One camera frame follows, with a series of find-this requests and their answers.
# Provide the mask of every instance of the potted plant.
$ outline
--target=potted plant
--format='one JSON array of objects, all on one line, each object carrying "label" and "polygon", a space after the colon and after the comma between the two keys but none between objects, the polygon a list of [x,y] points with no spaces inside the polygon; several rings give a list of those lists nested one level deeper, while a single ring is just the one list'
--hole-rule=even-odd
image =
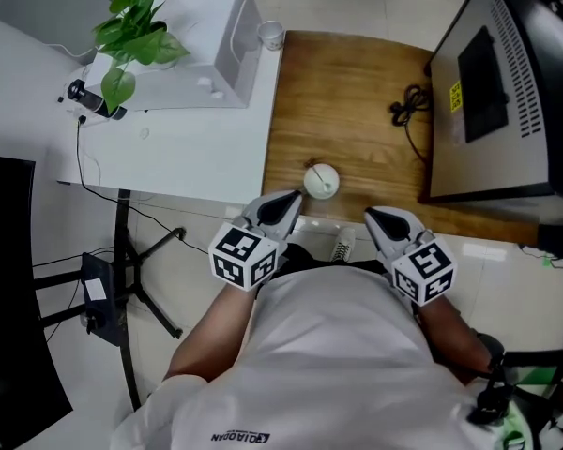
[{"label": "potted plant", "polygon": [[113,0],[113,17],[94,29],[99,52],[113,58],[100,88],[109,113],[135,91],[135,76],[126,71],[130,62],[166,64],[189,54],[179,40],[167,32],[165,22],[153,21],[162,6],[154,0]]}]

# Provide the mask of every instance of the vent grille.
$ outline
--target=vent grille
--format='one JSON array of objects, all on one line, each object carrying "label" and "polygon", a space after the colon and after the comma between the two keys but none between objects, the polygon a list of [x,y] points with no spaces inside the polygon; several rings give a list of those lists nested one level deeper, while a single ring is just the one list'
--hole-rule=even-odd
[{"label": "vent grille", "polygon": [[513,82],[515,105],[519,117],[521,135],[527,137],[544,129],[538,89],[534,82],[524,43],[519,36],[503,0],[492,0],[490,7],[500,43],[507,57],[511,81]]}]

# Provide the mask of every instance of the yellow label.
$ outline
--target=yellow label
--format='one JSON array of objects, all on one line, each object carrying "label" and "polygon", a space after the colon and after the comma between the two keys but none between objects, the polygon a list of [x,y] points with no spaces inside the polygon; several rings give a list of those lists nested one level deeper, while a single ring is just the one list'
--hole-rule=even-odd
[{"label": "yellow label", "polygon": [[458,81],[450,88],[450,111],[456,112],[461,107],[463,107],[463,94],[461,92],[461,81]]}]

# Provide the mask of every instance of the wooden table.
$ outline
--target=wooden table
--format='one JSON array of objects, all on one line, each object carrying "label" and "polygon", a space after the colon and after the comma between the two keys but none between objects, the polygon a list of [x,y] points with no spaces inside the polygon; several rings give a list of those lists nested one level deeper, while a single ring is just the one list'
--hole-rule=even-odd
[{"label": "wooden table", "polygon": [[[368,206],[415,213],[439,233],[534,245],[537,225],[418,202],[425,169],[389,105],[407,85],[430,87],[423,66],[431,53],[377,38],[288,32],[266,156],[263,192],[300,188],[310,158],[332,165],[340,190],[330,200],[307,199],[304,214],[363,221]],[[429,154],[432,115],[409,125],[415,146]]]}]

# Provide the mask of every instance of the small cup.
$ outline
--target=small cup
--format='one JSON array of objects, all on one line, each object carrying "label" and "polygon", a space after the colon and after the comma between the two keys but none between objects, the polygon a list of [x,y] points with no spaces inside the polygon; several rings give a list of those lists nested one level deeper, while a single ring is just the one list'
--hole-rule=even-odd
[{"label": "small cup", "polygon": [[281,23],[274,20],[263,22],[259,25],[257,34],[269,50],[276,51],[283,47],[285,31]]},{"label": "small cup", "polygon": [[333,167],[325,163],[317,163],[304,174],[304,188],[317,200],[333,197],[340,186],[340,177]]}]

